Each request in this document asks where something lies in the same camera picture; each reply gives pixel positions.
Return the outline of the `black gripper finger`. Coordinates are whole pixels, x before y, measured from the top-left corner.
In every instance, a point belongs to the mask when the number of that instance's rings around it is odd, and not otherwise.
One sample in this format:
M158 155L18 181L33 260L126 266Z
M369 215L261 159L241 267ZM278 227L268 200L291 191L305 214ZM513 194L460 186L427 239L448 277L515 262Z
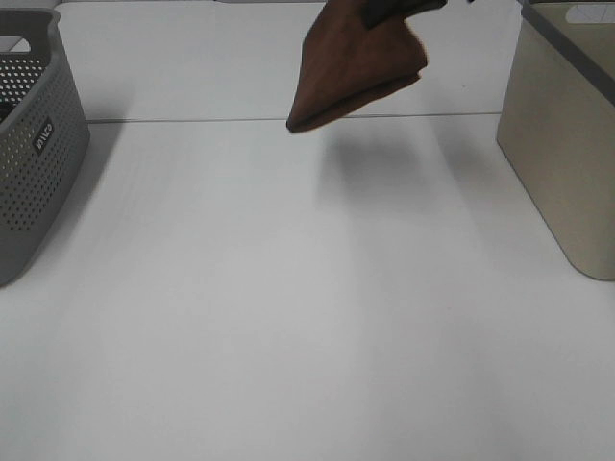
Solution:
M366 28L374 28L392 17L408 18L446 5L446 0L368 0L362 7L361 19Z

